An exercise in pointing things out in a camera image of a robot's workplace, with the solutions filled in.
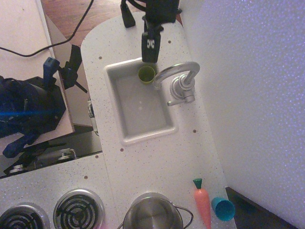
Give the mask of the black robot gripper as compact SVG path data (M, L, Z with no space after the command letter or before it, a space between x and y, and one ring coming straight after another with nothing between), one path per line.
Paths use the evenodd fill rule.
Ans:
M161 32L164 30L163 24L175 23L176 15L182 10L179 8L179 0L146 0L144 20L144 33L142 33L142 61L147 63L157 63L161 36L149 33Z

